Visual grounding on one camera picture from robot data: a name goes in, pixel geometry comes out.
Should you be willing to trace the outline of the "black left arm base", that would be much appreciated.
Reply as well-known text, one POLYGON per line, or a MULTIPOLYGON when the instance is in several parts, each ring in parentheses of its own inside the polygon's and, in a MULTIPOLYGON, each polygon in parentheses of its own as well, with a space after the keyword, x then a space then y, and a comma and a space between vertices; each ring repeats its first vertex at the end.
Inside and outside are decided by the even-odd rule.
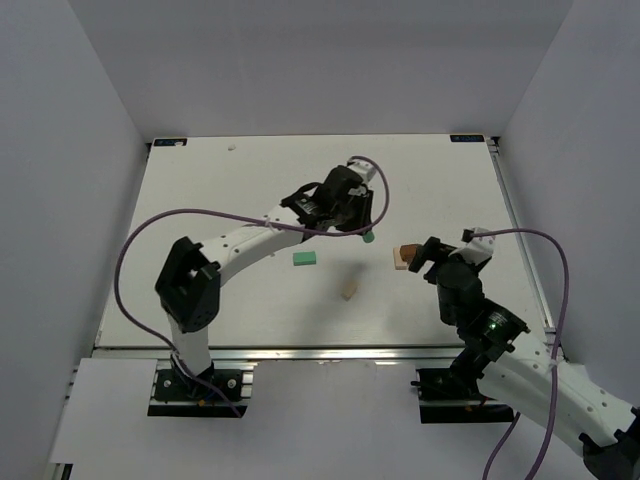
POLYGON ((167 418, 241 418, 248 407, 253 385, 252 364, 222 362, 205 380, 211 388, 184 377, 168 361, 156 366, 147 415, 167 418))

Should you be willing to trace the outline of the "green rectangular block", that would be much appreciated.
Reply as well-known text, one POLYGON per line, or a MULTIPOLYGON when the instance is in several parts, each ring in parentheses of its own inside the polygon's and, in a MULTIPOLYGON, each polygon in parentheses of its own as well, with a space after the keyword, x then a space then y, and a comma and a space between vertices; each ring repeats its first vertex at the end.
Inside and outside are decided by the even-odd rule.
POLYGON ((314 251, 294 252, 292 262, 296 267, 315 265, 317 263, 317 255, 314 251))

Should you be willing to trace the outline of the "brown wooden block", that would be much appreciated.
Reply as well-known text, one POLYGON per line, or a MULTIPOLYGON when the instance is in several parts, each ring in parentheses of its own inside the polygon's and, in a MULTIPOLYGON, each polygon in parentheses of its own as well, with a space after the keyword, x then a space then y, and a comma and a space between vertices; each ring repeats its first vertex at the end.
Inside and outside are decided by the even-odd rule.
POLYGON ((400 257, 405 262, 410 262, 416 256, 420 244, 405 244, 399 247, 400 257))

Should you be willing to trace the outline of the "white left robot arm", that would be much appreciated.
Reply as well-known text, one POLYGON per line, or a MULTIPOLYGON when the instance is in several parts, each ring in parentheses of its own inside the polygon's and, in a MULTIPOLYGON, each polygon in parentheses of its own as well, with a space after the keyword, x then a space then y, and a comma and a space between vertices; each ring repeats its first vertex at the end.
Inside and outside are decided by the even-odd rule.
POLYGON ((358 231, 371 224, 374 166, 350 160, 333 168, 326 179, 282 199, 256 224, 247 223, 216 238, 177 240, 155 284, 169 318, 176 367, 203 377, 213 370, 208 352, 208 326, 220 310, 221 289, 242 270, 280 250, 322 233, 358 231))

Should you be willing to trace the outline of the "small light wood block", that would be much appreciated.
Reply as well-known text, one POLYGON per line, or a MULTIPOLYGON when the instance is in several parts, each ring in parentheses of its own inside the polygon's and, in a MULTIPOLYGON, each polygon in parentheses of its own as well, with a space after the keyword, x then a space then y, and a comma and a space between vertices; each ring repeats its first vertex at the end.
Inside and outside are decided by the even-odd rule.
POLYGON ((349 282, 341 290, 341 298, 345 301, 349 301, 356 294, 359 287, 359 283, 355 281, 349 282))

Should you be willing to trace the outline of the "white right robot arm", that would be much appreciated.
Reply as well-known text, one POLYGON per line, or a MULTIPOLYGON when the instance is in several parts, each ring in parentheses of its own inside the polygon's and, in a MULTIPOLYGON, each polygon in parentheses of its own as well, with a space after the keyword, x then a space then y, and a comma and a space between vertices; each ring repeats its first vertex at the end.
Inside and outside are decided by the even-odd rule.
POLYGON ((495 233, 468 229, 462 242, 456 247, 431 237, 399 249, 409 271, 422 272, 435 286, 440 319, 464 344, 449 367, 450 379, 544 427, 532 475, 558 438, 595 478, 638 478, 638 408, 582 375, 560 357, 559 344, 546 345, 524 320, 485 295, 480 272, 493 257, 495 233))

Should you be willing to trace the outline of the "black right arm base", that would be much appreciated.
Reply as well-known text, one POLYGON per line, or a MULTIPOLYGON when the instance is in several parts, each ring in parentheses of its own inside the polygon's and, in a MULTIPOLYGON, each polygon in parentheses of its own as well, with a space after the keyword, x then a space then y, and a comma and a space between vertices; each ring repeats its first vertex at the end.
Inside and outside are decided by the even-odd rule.
POLYGON ((422 424, 510 423, 515 418, 511 407, 459 384, 448 368, 419 365, 411 386, 422 424))

